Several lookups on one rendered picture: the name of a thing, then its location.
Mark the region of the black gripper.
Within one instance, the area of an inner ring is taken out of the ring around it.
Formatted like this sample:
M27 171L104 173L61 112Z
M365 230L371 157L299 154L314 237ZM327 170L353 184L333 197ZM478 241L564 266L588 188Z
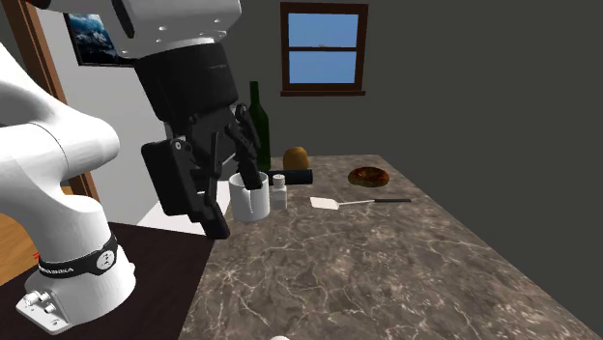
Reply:
M248 108L240 103L231 111L238 92L222 44L175 48L133 65L156 116L175 137L141 147L163 212L186 215L209 239L228 239L216 199L222 164L236 154L244 187L263 185L257 167L261 143Z

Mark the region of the white mug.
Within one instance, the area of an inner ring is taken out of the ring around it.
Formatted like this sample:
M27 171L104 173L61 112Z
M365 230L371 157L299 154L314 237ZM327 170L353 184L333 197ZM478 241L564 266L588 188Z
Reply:
M267 174L260 172L262 187L248 190L240 173L229 178L230 202L233 217L241 222L254 222L267 217L271 211L270 186Z

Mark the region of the dark green glass bottle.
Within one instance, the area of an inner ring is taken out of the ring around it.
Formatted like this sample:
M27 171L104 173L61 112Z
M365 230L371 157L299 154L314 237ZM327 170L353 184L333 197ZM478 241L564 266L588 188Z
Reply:
M257 151L257 165L262 172L271 170L271 144L269 117L261 105L259 96L259 83L249 82L250 106L249 112L257 131L260 148Z

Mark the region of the white salt shaker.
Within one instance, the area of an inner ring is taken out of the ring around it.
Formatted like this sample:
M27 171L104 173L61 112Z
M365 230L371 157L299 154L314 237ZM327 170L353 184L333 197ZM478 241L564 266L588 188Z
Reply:
M287 209L286 179L282 174L273 175L273 185L271 188L271 207L273 210Z

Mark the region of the brown kiwi fruit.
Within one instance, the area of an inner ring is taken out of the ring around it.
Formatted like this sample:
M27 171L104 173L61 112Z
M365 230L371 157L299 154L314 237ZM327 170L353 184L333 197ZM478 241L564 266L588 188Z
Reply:
M284 170L307 170L309 158L303 147L292 147L288 149L282 159Z

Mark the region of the black cylinder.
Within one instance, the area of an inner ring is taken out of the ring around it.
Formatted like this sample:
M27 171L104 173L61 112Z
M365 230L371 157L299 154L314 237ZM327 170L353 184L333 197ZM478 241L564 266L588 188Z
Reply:
M268 171L270 185L273 185L275 175L283 175L286 185L313 184L313 173L311 169L305 170L274 170Z

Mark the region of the dark robot stand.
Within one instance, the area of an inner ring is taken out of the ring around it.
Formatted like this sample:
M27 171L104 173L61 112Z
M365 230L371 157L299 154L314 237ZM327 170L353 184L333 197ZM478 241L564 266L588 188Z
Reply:
M178 340L214 242L116 222L109 227L135 264L128 299L101 318L50 335L15 309L31 268L0 286L0 340Z

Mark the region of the brown bagel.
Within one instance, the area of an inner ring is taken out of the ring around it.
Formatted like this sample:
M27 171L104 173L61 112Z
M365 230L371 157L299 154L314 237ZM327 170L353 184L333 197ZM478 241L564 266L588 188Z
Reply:
M389 174L378 167L360 167L349 173L348 182L364 187L380 187L388 184Z

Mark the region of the brown framed window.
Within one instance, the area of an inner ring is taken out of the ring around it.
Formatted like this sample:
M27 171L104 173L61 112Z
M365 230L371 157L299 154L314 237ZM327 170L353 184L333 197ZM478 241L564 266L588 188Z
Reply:
M283 97L359 97L369 6L280 4Z

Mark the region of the dark framed wall picture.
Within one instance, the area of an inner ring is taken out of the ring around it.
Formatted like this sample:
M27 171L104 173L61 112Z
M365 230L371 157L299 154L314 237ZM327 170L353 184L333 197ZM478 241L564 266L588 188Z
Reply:
M119 56L97 14L63 14L79 66L132 68Z

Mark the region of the brown wooden door frame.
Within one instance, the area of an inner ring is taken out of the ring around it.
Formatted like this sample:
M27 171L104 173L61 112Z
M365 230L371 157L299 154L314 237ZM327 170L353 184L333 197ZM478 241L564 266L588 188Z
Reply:
M0 126L36 123L64 151L64 180L72 193L99 198L90 172L106 160L94 139L110 126L67 106L37 9L26 0L0 0L0 87L17 87L17 97L0 96Z

